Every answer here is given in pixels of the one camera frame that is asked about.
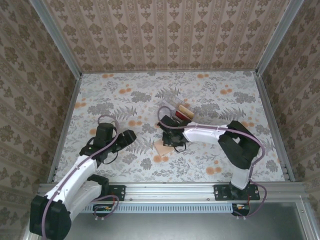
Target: patterned wall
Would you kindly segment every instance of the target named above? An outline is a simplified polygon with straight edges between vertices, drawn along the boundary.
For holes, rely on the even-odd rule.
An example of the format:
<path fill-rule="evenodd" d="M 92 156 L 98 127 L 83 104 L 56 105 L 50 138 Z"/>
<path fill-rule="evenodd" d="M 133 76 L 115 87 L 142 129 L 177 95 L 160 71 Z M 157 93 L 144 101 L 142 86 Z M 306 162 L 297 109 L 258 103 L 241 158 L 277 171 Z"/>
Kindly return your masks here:
<path fill-rule="evenodd" d="M 295 177 L 320 220 L 320 0 L 304 1 L 262 77 Z"/>
<path fill-rule="evenodd" d="M 254 69 L 289 0 L 45 0 L 83 72 Z"/>
<path fill-rule="evenodd" d="M 0 1 L 0 239 L 46 182 L 75 79 L 27 0 Z"/>

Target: floral tablecloth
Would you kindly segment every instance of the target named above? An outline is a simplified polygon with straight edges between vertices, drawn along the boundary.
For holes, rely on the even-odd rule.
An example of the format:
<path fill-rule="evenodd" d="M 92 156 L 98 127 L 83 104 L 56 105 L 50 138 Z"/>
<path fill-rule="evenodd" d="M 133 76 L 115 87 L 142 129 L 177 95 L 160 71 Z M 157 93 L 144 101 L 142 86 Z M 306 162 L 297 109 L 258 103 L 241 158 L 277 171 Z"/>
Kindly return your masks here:
<path fill-rule="evenodd" d="M 161 139 L 162 131 L 156 127 L 157 110 L 168 94 L 193 107 L 193 120 L 200 124 L 242 122 L 266 148 L 266 156 L 255 166 L 252 178 L 261 182 L 284 181 L 250 71 L 84 74 L 81 80 L 56 181 L 69 171 L 81 148 L 95 135 L 97 119 L 102 114 L 116 116 L 121 132 L 131 129 L 137 136 L 133 144 L 119 152 L 115 162 L 102 164 L 97 170 L 110 182 L 230 181 L 232 165 L 219 145 L 188 143 L 182 153 L 158 155 L 154 142 Z"/>

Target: floral wallpaper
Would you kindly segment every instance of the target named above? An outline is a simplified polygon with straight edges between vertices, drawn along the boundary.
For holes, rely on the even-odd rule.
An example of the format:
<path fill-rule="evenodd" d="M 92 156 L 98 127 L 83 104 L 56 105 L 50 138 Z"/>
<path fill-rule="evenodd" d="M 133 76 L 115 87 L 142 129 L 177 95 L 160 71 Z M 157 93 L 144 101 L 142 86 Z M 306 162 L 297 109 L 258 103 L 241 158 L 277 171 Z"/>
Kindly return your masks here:
<path fill-rule="evenodd" d="M 21 239 L 75 79 L 27 0 L 0 1 L 0 239 Z"/>
<path fill-rule="evenodd" d="M 290 0 L 44 0 L 84 73 L 255 69 Z"/>
<path fill-rule="evenodd" d="M 304 1 L 263 73 L 295 177 L 320 223 L 320 1 Z"/>
<path fill-rule="evenodd" d="M 258 88 L 251 71 L 149 72 L 84 74 L 55 181 L 70 170 L 82 147 L 96 134 L 97 119 L 113 115 L 120 132 L 131 129 L 135 142 L 119 152 L 97 174 L 110 182 L 230 181 L 232 165 L 221 147 L 188 143 L 184 152 L 159 156 L 154 143 L 162 138 L 156 126 L 163 98 L 174 95 L 193 107 L 197 123 L 229 124 L 237 120 L 265 146 L 266 156 L 253 171 L 256 181 L 284 181 Z M 115 156 L 110 155 L 105 162 Z"/>

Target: red object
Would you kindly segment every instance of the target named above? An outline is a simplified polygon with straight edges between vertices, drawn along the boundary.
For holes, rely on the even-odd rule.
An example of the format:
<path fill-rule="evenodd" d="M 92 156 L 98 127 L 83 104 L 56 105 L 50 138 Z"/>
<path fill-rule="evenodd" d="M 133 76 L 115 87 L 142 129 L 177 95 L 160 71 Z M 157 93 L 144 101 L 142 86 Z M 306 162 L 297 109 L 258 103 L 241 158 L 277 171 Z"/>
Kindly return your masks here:
<path fill-rule="evenodd" d="M 181 120 L 183 121 L 190 121 L 191 122 L 191 119 L 189 117 L 187 117 L 186 115 L 184 115 L 182 112 L 180 111 L 176 111 L 175 112 L 175 115 L 180 118 Z"/>

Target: purple cable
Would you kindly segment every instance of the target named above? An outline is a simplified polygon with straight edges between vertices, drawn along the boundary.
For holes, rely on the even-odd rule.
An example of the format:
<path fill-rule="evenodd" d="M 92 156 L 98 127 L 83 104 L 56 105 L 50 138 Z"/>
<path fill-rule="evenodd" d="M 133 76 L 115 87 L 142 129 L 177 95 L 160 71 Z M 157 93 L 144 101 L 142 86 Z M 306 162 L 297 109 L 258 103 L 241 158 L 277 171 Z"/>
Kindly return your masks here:
<path fill-rule="evenodd" d="M 255 215 L 260 209 L 261 207 L 264 205 L 266 199 L 267 199 L 267 189 L 262 186 L 261 184 L 259 183 L 256 183 L 255 181 L 252 181 L 251 180 L 251 176 L 253 174 L 253 170 L 254 170 L 254 165 L 256 165 L 266 154 L 266 149 L 265 147 L 262 145 L 262 143 L 257 139 L 255 138 L 254 136 L 251 136 L 245 132 L 242 132 L 242 131 L 238 131 L 238 130 L 233 130 L 233 129 L 229 129 L 229 128 L 226 128 L 226 127 L 218 127 L 218 126 L 206 126 L 206 125 L 201 125 L 201 124 L 197 124 L 197 125 L 187 125 L 187 126 L 168 126 L 166 124 L 164 124 L 161 119 L 160 119 L 160 111 L 161 109 L 169 109 L 169 107 L 167 106 L 161 106 L 159 109 L 158 109 L 158 112 L 157 112 L 157 117 L 158 117 L 158 121 L 161 125 L 163 125 L 164 127 L 168 128 L 168 129 L 189 129 L 189 128 L 199 128 L 199 129 L 213 129 L 213 130 L 222 130 L 222 131 L 228 131 L 228 132 L 231 132 L 231 133 L 235 133 L 235 134 L 240 134 L 240 135 L 243 135 L 253 141 L 255 141 L 261 148 L 261 156 L 258 157 L 252 164 L 251 164 L 251 168 L 250 168 L 250 172 L 249 172 L 249 181 L 252 183 L 252 184 L 255 184 L 257 185 L 258 187 L 261 187 L 263 188 L 264 190 L 264 197 L 261 201 L 261 204 L 259 205 L 259 207 L 251 214 L 247 215 L 246 217 L 251 217 L 253 215 Z"/>
<path fill-rule="evenodd" d="M 115 207 L 111 210 L 111 212 L 109 212 L 109 214 L 108 214 L 107 216 L 104 216 L 105 219 L 106 219 L 106 218 L 109 218 L 109 217 L 117 210 L 118 205 L 119 205 L 119 201 L 120 201 L 119 198 L 118 198 L 118 196 L 116 196 L 116 195 L 107 195 L 107 196 L 102 196 L 102 197 L 96 198 L 96 199 L 94 199 L 94 200 L 92 201 L 92 202 L 96 202 L 96 201 L 100 201 L 100 200 L 108 199 L 108 198 L 114 198 L 114 199 L 116 199 L 116 205 L 115 205 Z M 102 207 L 96 207 L 96 208 L 94 209 L 93 215 L 94 215 L 95 217 L 97 217 L 97 210 L 100 209 L 100 208 L 102 208 Z"/>
<path fill-rule="evenodd" d="M 114 139 L 105 147 L 101 148 L 100 150 L 96 151 L 95 153 L 93 153 L 92 155 L 88 156 L 86 159 L 84 159 L 82 162 L 79 163 L 78 167 L 81 167 L 86 161 L 88 161 L 89 159 L 93 158 L 95 155 L 103 152 L 104 150 L 106 150 L 107 148 L 109 148 L 112 144 L 115 143 L 115 141 L 117 140 L 118 136 L 119 136 L 119 122 L 117 121 L 117 119 L 114 116 L 111 115 L 101 115 L 98 118 L 98 124 L 100 123 L 100 119 L 104 118 L 104 117 L 109 117 L 111 119 L 114 120 L 114 124 L 115 124 L 115 128 L 116 128 L 116 135 L 114 137 Z M 71 176 L 78 170 L 78 168 L 75 168 L 66 178 L 65 180 L 61 183 L 60 187 L 57 188 L 57 190 L 55 191 L 55 193 L 52 195 L 52 197 L 49 199 L 48 203 L 46 204 L 44 211 L 43 211 L 43 215 L 42 215 L 42 220 L 41 220 L 41 232 L 42 232 L 42 239 L 46 240 L 47 239 L 47 235 L 46 235 L 46 216 L 48 213 L 48 209 L 50 207 L 50 204 L 53 202 L 53 200 L 55 199 L 55 197 L 59 194 L 59 191 L 63 188 L 63 186 L 67 183 L 67 181 L 71 178 Z"/>

